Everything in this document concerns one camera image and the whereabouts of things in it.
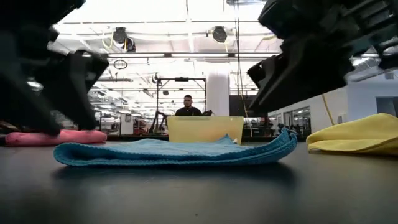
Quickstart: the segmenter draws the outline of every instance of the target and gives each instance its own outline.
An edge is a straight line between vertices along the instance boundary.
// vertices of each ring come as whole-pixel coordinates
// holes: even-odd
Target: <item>plastic bin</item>
[[[169,116],[167,126],[171,142],[212,142],[228,134],[241,144],[243,117]]]

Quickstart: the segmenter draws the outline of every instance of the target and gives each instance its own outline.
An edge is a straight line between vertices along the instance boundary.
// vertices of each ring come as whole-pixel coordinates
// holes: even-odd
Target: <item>fabric cloth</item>
[[[379,113],[337,124],[307,138],[308,150],[398,156],[398,118]]]
[[[106,141],[101,131],[61,130],[57,137],[42,133],[10,133],[6,136],[6,146],[56,146],[65,142],[93,144]]]
[[[216,142],[179,143],[143,139],[110,146],[65,143],[54,158],[70,166],[253,165],[275,162],[291,153],[297,137],[284,130],[269,144],[239,146],[225,136]]]

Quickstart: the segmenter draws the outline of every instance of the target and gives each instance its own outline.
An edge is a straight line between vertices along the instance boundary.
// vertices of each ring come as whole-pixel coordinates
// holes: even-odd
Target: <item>dark table surface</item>
[[[309,154],[253,167],[66,167],[0,148],[0,223],[398,223],[398,160]]]

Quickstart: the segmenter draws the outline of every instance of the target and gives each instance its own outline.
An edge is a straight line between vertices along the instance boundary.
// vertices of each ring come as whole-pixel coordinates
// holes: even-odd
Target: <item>yellow towel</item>
[[[398,156],[398,118],[379,113],[337,124],[307,138],[308,150]]]

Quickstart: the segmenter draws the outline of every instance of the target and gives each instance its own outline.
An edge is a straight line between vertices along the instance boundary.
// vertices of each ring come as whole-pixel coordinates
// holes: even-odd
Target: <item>wall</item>
[[[353,83],[347,86],[348,120],[377,114],[376,97],[398,96],[396,83]]]
[[[343,116],[343,121],[345,121],[345,117],[348,111],[346,87],[325,93],[325,98],[335,124],[337,124],[339,116]],[[331,122],[326,112],[321,95],[315,96],[307,100],[303,100],[277,111],[273,111],[268,115],[271,116],[280,113],[282,115],[282,122],[284,122],[284,112],[296,110],[306,106],[310,106],[312,133],[331,126]]]

